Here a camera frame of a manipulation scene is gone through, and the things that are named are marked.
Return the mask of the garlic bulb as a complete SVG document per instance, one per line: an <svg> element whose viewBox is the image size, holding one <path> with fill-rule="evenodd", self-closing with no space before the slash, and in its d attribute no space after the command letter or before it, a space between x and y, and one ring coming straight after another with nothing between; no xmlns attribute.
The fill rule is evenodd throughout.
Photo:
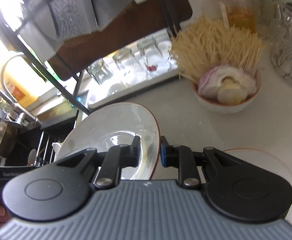
<svg viewBox="0 0 292 240"><path fill-rule="evenodd" d="M257 92L257 81L229 64L211 68L199 80L198 94L222 105L239 105Z"/></svg>

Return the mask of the wooden cutting board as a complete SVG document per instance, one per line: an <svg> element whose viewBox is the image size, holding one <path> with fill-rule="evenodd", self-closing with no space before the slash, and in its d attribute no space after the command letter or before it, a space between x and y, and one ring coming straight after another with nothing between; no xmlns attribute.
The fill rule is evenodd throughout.
<svg viewBox="0 0 292 240"><path fill-rule="evenodd" d="M104 30L65 41L48 62L58 77L66 80L97 59L161 29L168 28L176 35L180 23L192 14L188 0L132 2Z"/></svg>

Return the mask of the black dish rack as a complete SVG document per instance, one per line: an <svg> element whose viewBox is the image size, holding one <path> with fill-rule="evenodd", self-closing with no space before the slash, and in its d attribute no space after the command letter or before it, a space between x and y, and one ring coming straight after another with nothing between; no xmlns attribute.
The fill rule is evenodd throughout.
<svg viewBox="0 0 292 240"><path fill-rule="evenodd" d="M49 81L76 77L94 61L192 17L189 0L0 0L0 39Z"/></svg>

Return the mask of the steel pot in sink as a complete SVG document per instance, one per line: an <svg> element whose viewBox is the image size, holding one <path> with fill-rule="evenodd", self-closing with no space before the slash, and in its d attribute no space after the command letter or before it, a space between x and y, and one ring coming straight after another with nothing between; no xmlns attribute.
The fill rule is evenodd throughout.
<svg viewBox="0 0 292 240"><path fill-rule="evenodd" d="M16 143L18 128L6 120L0 121L0 158L7 158Z"/></svg>

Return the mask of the dried noodle bundle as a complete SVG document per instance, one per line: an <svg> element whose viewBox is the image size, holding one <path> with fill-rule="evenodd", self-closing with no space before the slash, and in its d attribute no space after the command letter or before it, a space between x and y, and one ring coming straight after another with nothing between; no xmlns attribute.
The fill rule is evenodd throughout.
<svg viewBox="0 0 292 240"><path fill-rule="evenodd" d="M211 68L225 64L254 76L265 47L257 33L203 16L171 38L169 54L181 76L199 82Z"/></svg>

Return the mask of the white plate leaf pattern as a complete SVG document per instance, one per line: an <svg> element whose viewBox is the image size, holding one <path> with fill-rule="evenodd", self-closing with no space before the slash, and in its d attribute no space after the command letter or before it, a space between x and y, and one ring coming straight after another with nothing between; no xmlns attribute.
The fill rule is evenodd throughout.
<svg viewBox="0 0 292 240"><path fill-rule="evenodd" d="M55 160L90 147L106 152L112 146L130 145L135 136L141 139L139 163L122 169L122 179L149 180L160 154L160 129L153 113L137 103L114 103L90 114L69 133Z"/></svg>

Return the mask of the white plate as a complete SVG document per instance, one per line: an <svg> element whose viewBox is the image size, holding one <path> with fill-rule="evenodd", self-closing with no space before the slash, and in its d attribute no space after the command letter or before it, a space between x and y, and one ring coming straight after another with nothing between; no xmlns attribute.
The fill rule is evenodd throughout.
<svg viewBox="0 0 292 240"><path fill-rule="evenodd" d="M258 166L266 171L281 176L288 181L292 187L292 172L288 166L275 155L256 148L232 148L224 150L229 155ZM292 224L292 205L285 217Z"/></svg>

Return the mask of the red lid plastic jar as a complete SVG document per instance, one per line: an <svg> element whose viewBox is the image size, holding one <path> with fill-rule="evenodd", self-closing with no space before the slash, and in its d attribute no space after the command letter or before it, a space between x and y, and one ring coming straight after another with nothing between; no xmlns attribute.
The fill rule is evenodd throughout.
<svg viewBox="0 0 292 240"><path fill-rule="evenodd" d="M255 13L252 0L219 0L225 27L255 31Z"/></svg>

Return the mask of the orange detergent bottle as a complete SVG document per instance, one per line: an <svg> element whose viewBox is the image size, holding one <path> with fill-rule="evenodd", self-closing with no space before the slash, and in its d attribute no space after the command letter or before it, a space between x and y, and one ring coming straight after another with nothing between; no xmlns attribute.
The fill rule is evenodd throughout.
<svg viewBox="0 0 292 240"><path fill-rule="evenodd" d="M45 81L18 54L8 60L3 78L7 90L24 108L38 99L45 85Z"/></svg>

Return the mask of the tall steel faucet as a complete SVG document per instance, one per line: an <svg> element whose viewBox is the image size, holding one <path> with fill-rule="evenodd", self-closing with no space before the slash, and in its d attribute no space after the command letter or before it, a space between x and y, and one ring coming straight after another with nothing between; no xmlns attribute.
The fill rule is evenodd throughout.
<svg viewBox="0 0 292 240"><path fill-rule="evenodd" d="M2 85L3 88L3 95L1 97L13 108L13 110L18 114L17 118L15 121L9 121L10 123L14 124L17 127L23 127L24 123L27 121L30 125L32 126L41 126L42 123L40 122L39 118L37 116L32 115L29 111L27 111L24 107L22 107L17 99L11 94L11 92L8 90L5 81L4 81L4 73L5 69L8 65L8 63L17 58L17 57L22 57L26 58L26 56L23 53L17 53L13 57L9 58L4 65L1 68L0 71L0 84Z"/></svg>

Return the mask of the bowl with garlic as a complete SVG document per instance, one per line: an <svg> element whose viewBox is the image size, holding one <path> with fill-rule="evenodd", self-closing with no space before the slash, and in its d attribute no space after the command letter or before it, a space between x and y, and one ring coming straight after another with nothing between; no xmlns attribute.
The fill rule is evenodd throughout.
<svg viewBox="0 0 292 240"><path fill-rule="evenodd" d="M255 74L255 81L257 87L256 93L248 96L245 100L243 100L244 92L242 90L239 88L235 89L234 86L230 86L230 78L227 78L227 80L224 81L226 85L222 86L222 90L218 91L217 100L203 98L201 95L199 95L198 86L195 83L191 82L190 87L195 93L195 96L198 99L200 105L208 111L217 114L235 114L248 107L256 98L262 81L260 70L258 70Z"/></svg>

